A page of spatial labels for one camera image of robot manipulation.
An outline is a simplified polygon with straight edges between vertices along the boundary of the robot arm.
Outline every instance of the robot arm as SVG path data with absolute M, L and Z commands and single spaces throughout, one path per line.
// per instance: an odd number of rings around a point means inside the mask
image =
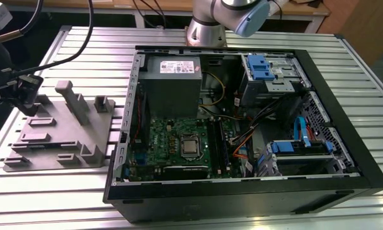
M 280 6 L 287 2 L 276 1 Z M 277 10 L 277 3 L 269 0 L 196 0 L 188 29 L 189 45 L 224 46 L 225 27 L 242 37 L 252 36 L 269 14 L 274 14 Z

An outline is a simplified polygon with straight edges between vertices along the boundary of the wire bundle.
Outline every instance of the wire bundle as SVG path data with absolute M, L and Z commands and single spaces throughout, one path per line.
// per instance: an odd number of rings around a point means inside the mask
M 141 0 L 141 2 L 162 17 L 162 19 L 164 19 L 164 27 L 166 28 L 166 27 L 168 27 L 168 26 L 166 26 L 166 15 L 165 15 L 165 13 L 164 13 L 164 10 L 162 10 L 161 7 L 160 7 L 158 1 L 157 1 L 157 0 L 153 0 L 153 1 L 154 1 L 156 5 L 158 6 L 160 12 L 149 5 L 148 2 L 145 2 L 145 0 Z M 142 15 L 141 10 L 140 10 L 140 7 L 138 7 L 138 4 L 136 3 L 136 1 L 132 0 L 132 2 L 133 2 L 133 5 L 134 5 L 134 7 L 136 7 L 136 9 L 137 9 L 141 17 L 144 18 L 146 24 L 150 25 L 153 28 L 157 28 L 157 26 L 153 25 L 153 24 L 150 23 L 150 21 L 146 19 L 145 15 Z

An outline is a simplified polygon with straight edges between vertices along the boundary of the sticker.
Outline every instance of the sticker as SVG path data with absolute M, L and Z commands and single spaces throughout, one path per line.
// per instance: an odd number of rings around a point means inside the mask
M 273 73 L 282 73 L 281 69 L 273 69 Z
M 193 61 L 162 61 L 160 73 L 194 73 Z
M 252 172 L 253 172 L 253 165 L 249 163 L 249 161 L 246 161 L 245 167 L 248 168 L 248 170 L 249 170 L 250 173 L 252 173 Z
M 234 98 L 234 105 L 238 107 L 240 106 L 240 98 Z
M 132 8 L 132 6 L 129 5 L 114 5 L 113 7 L 114 8 Z

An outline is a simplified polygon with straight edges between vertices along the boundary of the orange wire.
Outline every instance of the orange wire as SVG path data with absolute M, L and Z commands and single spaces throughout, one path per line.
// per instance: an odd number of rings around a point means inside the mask
M 253 133 L 250 133 L 250 135 L 245 138 L 245 140 L 242 141 L 242 143 L 238 145 L 237 149 L 234 150 L 233 152 L 233 157 L 236 156 L 244 156 L 244 155 L 240 155 L 237 154 L 238 153 L 238 150 L 241 149 L 241 147 L 244 146 L 244 144 L 248 142 L 248 140 L 250 139 L 250 137 L 253 136 Z

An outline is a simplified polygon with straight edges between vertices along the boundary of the metal table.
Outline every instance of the metal table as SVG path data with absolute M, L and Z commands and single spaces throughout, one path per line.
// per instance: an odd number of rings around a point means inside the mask
M 44 63 L 76 53 L 85 27 L 64 27 Z M 383 171 L 383 85 L 345 40 L 329 34 L 257 33 L 250 38 L 226 34 L 232 47 L 306 49 Z M 61 100 L 53 86 L 72 80 L 85 98 L 108 95 L 117 103 L 108 156 L 118 138 L 129 69 L 136 45 L 185 44 L 184 30 L 96 28 L 84 54 L 71 63 L 44 70 L 41 93 Z M 13 110 L 0 132 L 0 160 L 23 128 L 24 116 Z M 108 163 L 96 169 L 7 173 L 0 161 L 0 229 L 138 228 L 102 203 Z M 165 229 L 383 229 L 383 191 L 309 215 L 210 219 L 153 223 Z

